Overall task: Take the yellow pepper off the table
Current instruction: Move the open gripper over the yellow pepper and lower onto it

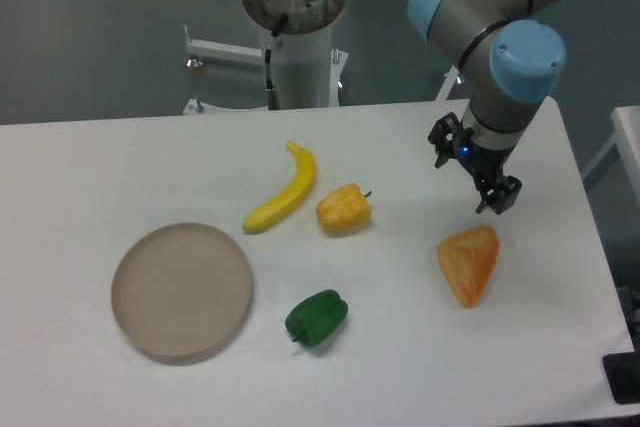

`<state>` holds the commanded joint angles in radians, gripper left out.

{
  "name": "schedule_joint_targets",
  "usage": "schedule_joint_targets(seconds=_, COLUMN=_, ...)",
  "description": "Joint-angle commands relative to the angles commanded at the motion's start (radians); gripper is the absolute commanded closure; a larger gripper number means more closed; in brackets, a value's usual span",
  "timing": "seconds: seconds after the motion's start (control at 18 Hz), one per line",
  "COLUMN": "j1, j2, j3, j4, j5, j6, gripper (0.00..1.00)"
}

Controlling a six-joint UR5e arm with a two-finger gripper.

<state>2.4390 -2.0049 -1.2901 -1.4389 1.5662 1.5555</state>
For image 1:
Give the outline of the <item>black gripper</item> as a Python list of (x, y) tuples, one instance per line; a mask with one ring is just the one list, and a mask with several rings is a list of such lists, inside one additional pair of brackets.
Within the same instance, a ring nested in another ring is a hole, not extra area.
[(472, 176), (481, 197), (476, 208), (478, 214), (489, 209), (501, 215), (514, 205), (522, 182), (516, 177), (502, 174), (510, 156), (509, 148), (495, 150), (477, 144), (474, 129), (461, 124), (453, 112), (447, 113), (434, 124), (427, 140), (436, 153), (436, 169), (450, 159), (457, 159)]

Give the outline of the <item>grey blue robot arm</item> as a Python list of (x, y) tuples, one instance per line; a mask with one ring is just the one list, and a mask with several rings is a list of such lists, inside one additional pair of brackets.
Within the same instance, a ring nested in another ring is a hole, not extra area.
[[(258, 26), (267, 105), (329, 103), (329, 35), (346, 0), (242, 0)], [(428, 140), (437, 164), (456, 160), (472, 177), (480, 208), (501, 214), (522, 184), (503, 167), (566, 61), (561, 37), (535, 14), (560, 0), (408, 0), (407, 15), (473, 85), (462, 116), (439, 119)]]

